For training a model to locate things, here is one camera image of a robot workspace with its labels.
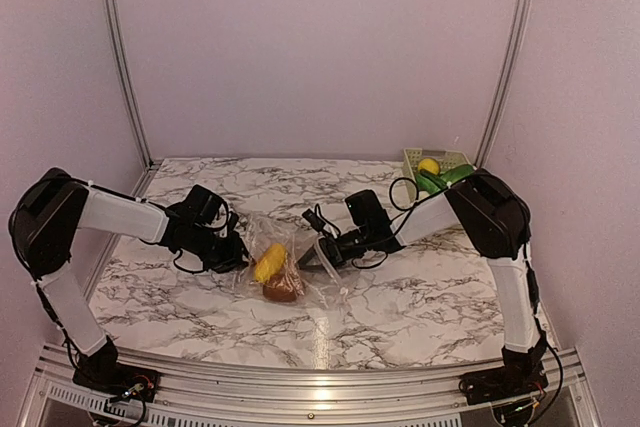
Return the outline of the clear zip top bag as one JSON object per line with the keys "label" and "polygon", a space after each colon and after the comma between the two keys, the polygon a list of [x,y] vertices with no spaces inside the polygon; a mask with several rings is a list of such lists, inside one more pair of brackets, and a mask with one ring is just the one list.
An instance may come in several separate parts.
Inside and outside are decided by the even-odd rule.
{"label": "clear zip top bag", "polygon": [[280,304],[305,304],[328,309],[346,300],[349,288],[335,269],[324,266],[318,270],[300,270],[297,265],[301,255],[314,246],[315,234],[265,214],[251,213],[247,217],[243,240],[248,248],[249,264],[235,275],[234,288],[238,295],[269,301],[262,294],[264,284],[254,280],[254,268],[271,244],[281,243],[286,247],[288,257],[278,274],[288,275],[300,282],[304,288],[304,295],[296,302]]}

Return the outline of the fake green cucumber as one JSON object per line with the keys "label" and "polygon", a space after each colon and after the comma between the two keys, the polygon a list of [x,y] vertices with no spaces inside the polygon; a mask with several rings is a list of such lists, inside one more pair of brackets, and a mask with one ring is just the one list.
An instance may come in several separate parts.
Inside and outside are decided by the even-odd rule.
{"label": "fake green cucumber", "polygon": [[421,191],[434,195],[448,188],[447,182],[429,171],[420,171],[415,175],[415,182]]}

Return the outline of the fake yellow pepper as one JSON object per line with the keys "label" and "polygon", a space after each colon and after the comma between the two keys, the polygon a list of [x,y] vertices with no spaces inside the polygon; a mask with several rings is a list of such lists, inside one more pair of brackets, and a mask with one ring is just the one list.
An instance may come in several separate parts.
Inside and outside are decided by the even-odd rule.
{"label": "fake yellow pepper", "polygon": [[439,176],[440,172],[441,172],[441,166],[439,164],[439,162],[437,160],[435,160],[434,158],[423,158],[419,163],[418,163],[418,168],[417,171],[420,174],[423,173],[429,173],[435,176]]}

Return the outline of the fake bok choy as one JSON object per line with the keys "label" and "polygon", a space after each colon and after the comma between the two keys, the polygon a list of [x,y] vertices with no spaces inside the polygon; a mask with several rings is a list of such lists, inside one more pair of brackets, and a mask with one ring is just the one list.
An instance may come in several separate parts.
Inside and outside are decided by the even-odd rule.
{"label": "fake bok choy", "polygon": [[471,164],[461,164],[440,174],[439,178],[445,183],[456,183],[475,172]]}

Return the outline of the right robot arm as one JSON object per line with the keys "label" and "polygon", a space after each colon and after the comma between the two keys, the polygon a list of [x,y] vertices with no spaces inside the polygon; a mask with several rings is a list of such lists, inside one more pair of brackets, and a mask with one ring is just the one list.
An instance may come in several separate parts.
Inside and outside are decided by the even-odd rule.
{"label": "right robot arm", "polygon": [[518,396],[536,385],[534,374],[546,348],[537,319],[539,298],[528,259],[530,211],[501,179],[472,168],[455,181],[439,182],[437,192],[390,218],[377,194],[362,190],[346,198],[354,228],[341,232],[314,207],[303,219],[316,232],[299,263],[317,259],[328,273],[346,264],[360,268],[370,252],[389,256],[442,230],[459,225],[489,265],[504,319],[500,367],[461,376],[459,389],[470,405]]}

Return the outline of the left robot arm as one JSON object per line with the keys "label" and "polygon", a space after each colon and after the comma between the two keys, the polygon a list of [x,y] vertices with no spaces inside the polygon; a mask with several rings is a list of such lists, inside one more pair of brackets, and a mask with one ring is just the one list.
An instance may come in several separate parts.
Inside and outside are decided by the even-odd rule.
{"label": "left robot arm", "polygon": [[32,279],[44,310],[61,331],[75,384],[113,401],[154,399],[160,375],[119,360],[99,325],[85,289],[83,267],[92,240],[129,237],[200,263],[198,273],[243,268],[249,253],[236,229],[238,216],[219,195],[195,185],[186,197],[162,206],[49,169],[18,200],[8,233],[18,262]]}

